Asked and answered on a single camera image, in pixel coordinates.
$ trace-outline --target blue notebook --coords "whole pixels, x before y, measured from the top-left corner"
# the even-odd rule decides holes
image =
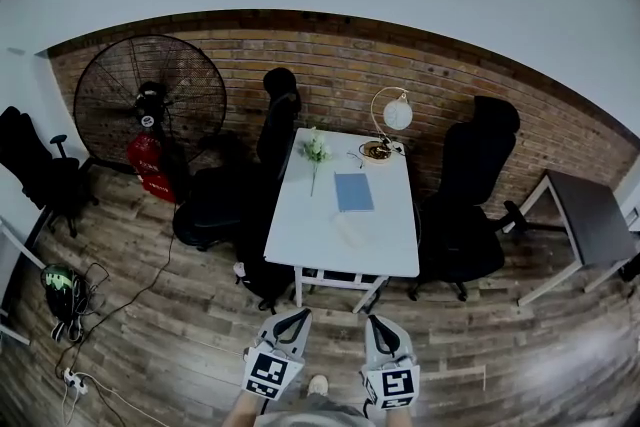
[[[340,212],[370,212],[373,210],[373,199],[367,175],[364,173],[335,173],[334,176]]]

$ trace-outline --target brick wall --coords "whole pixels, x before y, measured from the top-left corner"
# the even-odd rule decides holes
[[[473,96],[511,102],[521,117],[516,148],[489,214],[506,199],[520,202],[545,168],[615,187],[638,155],[640,141],[601,109],[534,70],[437,34],[352,17],[293,11],[217,11],[146,20],[99,31],[49,49],[62,95],[73,109],[77,81],[94,55],[121,38],[168,34],[201,48],[227,90],[224,130],[255,147],[268,96],[264,74],[277,66],[297,77],[302,126],[373,133],[369,104],[382,87],[410,91],[406,143],[416,196],[439,183],[446,130],[470,119]],[[384,102],[377,102],[381,112]]]

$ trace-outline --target lamp shade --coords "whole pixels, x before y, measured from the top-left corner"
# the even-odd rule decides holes
[[[406,98],[398,98],[389,102],[382,113],[384,122],[394,130],[404,130],[411,124],[413,111]]]

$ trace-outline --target fan guard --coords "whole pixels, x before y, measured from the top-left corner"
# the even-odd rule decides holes
[[[149,120],[141,108],[149,84],[161,91],[153,91],[161,101],[157,120]],[[200,49],[170,36],[134,36],[105,48],[85,68],[73,117],[96,160],[133,173],[127,147],[150,121],[173,136],[191,161],[220,131],[226,107],[222,77]]]

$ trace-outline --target dark gray table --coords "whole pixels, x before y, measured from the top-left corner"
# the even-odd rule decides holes
[[[585,287],[585,292],[590,292],[636,254],[633,238],[610,187],[547,170],[520,207],[522,215],[547,189],[560,211],[575,261],[521,298],[519,306],[540,297],[585,265],[610,265],[605,273]],[[510,224],[504,232],[512,228],[513,224]]]

